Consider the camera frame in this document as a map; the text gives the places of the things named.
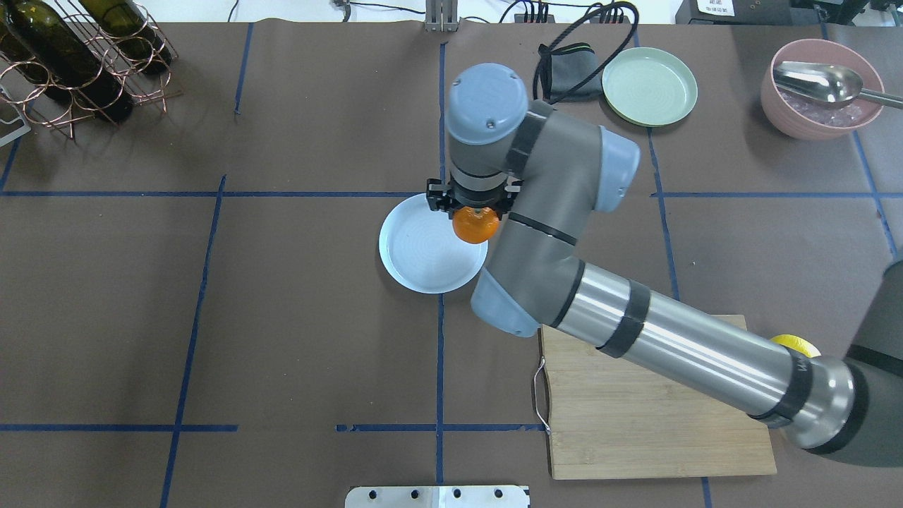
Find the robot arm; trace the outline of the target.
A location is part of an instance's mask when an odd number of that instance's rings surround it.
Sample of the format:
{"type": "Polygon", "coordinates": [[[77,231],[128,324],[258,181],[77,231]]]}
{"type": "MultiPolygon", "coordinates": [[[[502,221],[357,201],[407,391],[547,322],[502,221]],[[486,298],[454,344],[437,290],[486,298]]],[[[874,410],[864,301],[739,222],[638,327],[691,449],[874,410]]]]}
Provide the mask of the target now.
{"type": "Polygon", "coordinates": [[[449,183],[435,211],[507,207],[478,275],[473,312],[517,337],[547,325],[781,430],[797,447],[858,466],[899,467],[901,260],[841,358],[799,351],[727,324],[575,254],[591,212],[613,211],[641,151],[621,135],[529,101],[515,71],[484,62],[449,87],[449,183]]]}

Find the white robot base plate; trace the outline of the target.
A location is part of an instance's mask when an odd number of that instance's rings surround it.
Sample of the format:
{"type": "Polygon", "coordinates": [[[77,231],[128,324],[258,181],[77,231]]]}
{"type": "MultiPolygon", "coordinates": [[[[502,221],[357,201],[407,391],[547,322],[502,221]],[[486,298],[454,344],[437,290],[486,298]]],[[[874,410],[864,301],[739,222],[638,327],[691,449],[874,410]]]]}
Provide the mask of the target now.
{"type": "Polygon", "coordinates": [[[529,488],[520,485],[359,486],[345,507],[530,507],[529,488]]]}

